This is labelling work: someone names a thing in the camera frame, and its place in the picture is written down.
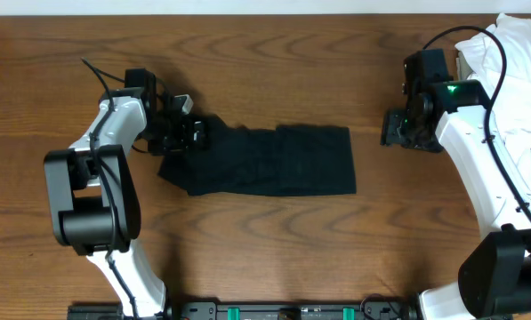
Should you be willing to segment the black t-shirt with logo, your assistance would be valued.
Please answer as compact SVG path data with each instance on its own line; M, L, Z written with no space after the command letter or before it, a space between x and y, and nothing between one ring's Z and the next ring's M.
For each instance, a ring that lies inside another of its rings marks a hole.
M163 158L158 176L190 196L227 192L256 196L334 196L357 192L350 130L280 124L229 127L207 116L209 147Z

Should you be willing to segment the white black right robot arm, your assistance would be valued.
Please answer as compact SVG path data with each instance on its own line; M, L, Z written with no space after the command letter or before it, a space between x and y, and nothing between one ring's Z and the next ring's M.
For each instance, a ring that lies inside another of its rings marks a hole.
M454 283L421 292L415 319L481 319L531 313L531 187L495 130L493 101L446 66L404 65L406 107L385 117L381 143L446 151L461 176L482 240Z

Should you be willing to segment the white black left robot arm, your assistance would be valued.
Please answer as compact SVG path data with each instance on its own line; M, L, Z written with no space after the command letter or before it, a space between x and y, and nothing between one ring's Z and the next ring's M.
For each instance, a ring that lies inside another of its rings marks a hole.
M138 239L141 207L127 163L133 143L159 125L188 142L204 132L194 119L189 95L158 96L144 87L106 92L98 115L68 148L49 152L44 176L58 243L86 257L107 278L119 303L76 303L69 319L169 319L165 283L152 270Z

